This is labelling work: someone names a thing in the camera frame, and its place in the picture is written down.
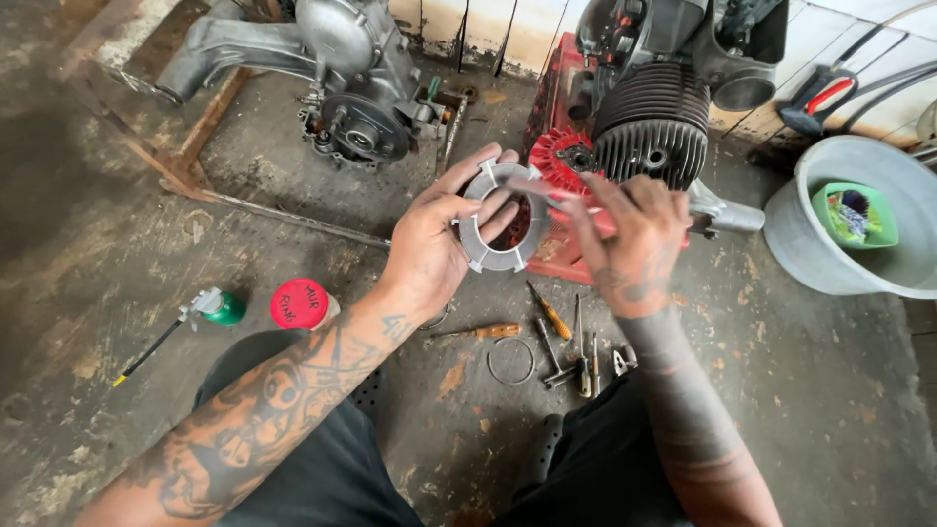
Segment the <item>black pants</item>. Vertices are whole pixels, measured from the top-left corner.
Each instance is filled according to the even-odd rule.
[[[198,407],[304,330],[258,333],[212,366]],[[658,461],[637,382],[618,380],[563,419],[546,482],[494,525],[687,525]],[[343,400],[222,526],[423,525],[396,492],[371,421]]]

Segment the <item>dirty floor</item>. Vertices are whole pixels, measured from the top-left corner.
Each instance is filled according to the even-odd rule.
[[[161,190],[152,170],[45,81],[55,51],[94,11],[51,1],[4,9],[0,518],[61,525],[187,414],[225,349],[274,328],[267,303],[278,284],[311,277],[347,306],[375,282],[386,256]],[[55,42],[41,40],[48,32]],[[520,146],[535,87],[424,66],[443,71],[447,87],[489,92],[472,107],[456,158],[493,141]],[[221,191],[389,236],[432,181],[435,153],[380,173],[332,172],[299,141],[293,101],[304,88],[278,75],[248,82],[203,152],[206,171]],[[127,104],[141,110],[141,128],[170,141],[159,138],[179,125],[167,117],[171,109],[139,98]],[[723,197],[760,206],[785,177],[747,165],[747,148],[713,142],[702,177]],[[193,219],[206,228],[198,243],[186,227]],[[382,451],[427,525],[504,510],[531,424],[581,404],[571,386],[550,393],[536,380],[498,384],[484,362],[489,344],[430,338],[524,321],[534,344],[529,321],[538,310],[526,279],[568,321],[574,295],[586,296],[586,325],[599,333],[603,377],[611,376],[609,349],[620,337],[589,288],[526,273],[470,275],[446,322],[414,335],[384,365],[393,385],[383,396],[390,411],[379,421]],[[180,329],[111,389],[176,307],[213,284],[248,300],[245,319],[229,329],[203,324],[197,334]],[[897,297],[808,290],[778,267],[760,234],[694,239],[674,291],[787,524],[934,524],[933,444]],[[535,350],[542,377],[549,365]],[[493,359],[506,377],[524,373],[526,359],[511,348]]]

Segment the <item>wall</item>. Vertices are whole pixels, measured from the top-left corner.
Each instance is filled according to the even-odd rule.
[[[850,45],[906,8],[924,0],[790,0],[784,61],[778,67],[777,100],[791,98],[816,65],[829,65]],[[390,0],[403,30],[419,37],[426,53],[538,78],[564,32],[575,31],[588,0]],[[886,29],[845,65],[871,83],[891,73],[937,60],[937,8],[907,17]],[[838,128],[886,88],[857,98],[827,121]],[[918,117],[937,98],[937,77],[909,88],[868,112],[854,127],[899,146],[917,143]],[[758,143],[790,134],[775,114],[775,101],[753,112],[713,108],[713,128]]]

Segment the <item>red jar lid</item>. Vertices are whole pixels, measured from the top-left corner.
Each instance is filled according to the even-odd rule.
[[[316,327],[328,310],[329,295],[310,279],[288,281],[276,290],[270,300],[270,316],[284,329]]]

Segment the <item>hand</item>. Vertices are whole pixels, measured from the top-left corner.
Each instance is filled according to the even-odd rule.
[[[478,165],[491,158],[499,163],[516,163],[517,152],[502,153],[492,143],[458,163],[413,201],[394,228],[391,256],[380,277],[379,286],[403,296],[419,310],[423,320],[440,312],[452,300],[455,290],[469,271],[469,257],[455,236],[453,219],[478,215],[479,232],[488,243],[501,234],[517,214],[506,188],[492,192],[484,202],[456,196],[477,175]]]
[[[616,187],[593,173],[583,182],[617,227],[602,241],[581,200],[563,202],[595,285],[617,317],[647,317],[670,301],[670,274],[690,225],[690,198],[638,175]]]

